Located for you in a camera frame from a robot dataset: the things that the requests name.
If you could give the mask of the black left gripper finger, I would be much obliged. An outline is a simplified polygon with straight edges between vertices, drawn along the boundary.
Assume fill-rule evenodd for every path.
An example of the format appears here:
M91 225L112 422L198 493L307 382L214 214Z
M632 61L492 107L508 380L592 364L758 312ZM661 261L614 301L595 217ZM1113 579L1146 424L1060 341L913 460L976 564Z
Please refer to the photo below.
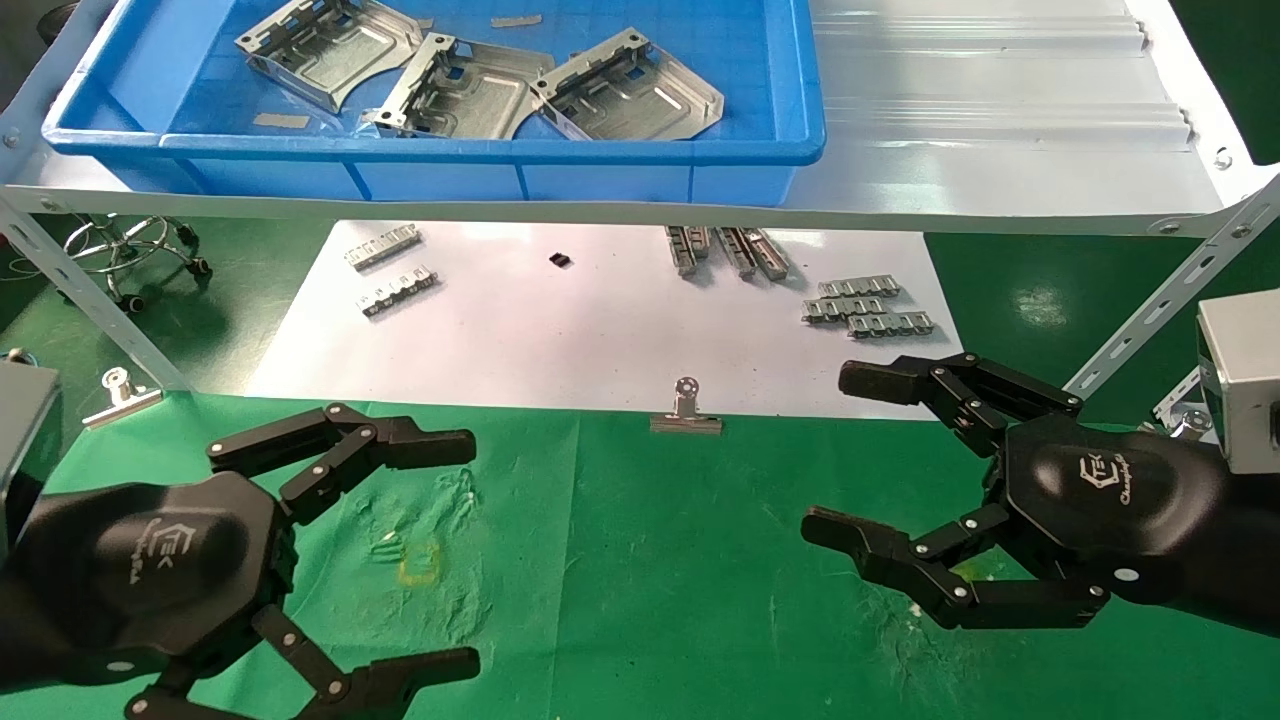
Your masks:
M374 661L343 673L276 605L256 612L253 633L314 689L296 719L403 719L424 688L474 679L481 670L471 647ZM125 706L127 719L242 719L188 698L196 670L173 662Z
M307 525L342 495L381 468L412 470L463 466L477 456L471 430L422 430L410 416L367 416L332 404L214 441L214 471L255 478L306 461L279 493L294 525Z

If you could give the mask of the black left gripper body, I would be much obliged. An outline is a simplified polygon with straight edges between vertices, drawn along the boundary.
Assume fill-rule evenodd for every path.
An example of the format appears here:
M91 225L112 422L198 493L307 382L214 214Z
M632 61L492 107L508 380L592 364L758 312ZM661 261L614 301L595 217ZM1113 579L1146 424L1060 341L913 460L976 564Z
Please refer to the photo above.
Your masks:
M3 564L3 687L108 685L173 662L205 679L292 592L294 529L251 479L47 493Z

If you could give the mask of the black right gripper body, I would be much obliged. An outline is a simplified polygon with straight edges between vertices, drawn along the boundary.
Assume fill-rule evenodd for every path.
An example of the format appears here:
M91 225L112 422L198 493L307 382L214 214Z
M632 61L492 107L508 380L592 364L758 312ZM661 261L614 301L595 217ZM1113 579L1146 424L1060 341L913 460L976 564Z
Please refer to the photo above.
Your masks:
M998 543L1033 577L1210 607L1224 588L1229 477L1212 445L1052 415L1006 432L988 497L1007 514Z

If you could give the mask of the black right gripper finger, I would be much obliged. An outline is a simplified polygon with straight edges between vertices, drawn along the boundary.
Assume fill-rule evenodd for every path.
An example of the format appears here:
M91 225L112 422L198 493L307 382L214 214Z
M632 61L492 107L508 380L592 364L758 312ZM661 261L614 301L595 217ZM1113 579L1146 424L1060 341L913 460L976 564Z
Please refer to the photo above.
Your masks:
M1110 601L1102 585L1068 577L1056 564L1030 580L966 580L954 569L997 544L1012 547L1027 525L987 503L922 538L865 518L813 506L803 538L847 555L868 583L897 591L945 629L1025 630L1083 628Z
M974 354L902 355L887 364L849 360L840 368L838 389L855 398L922 405L979 457L997 452L1010 420L1075 418L1084 405L1065 389Z

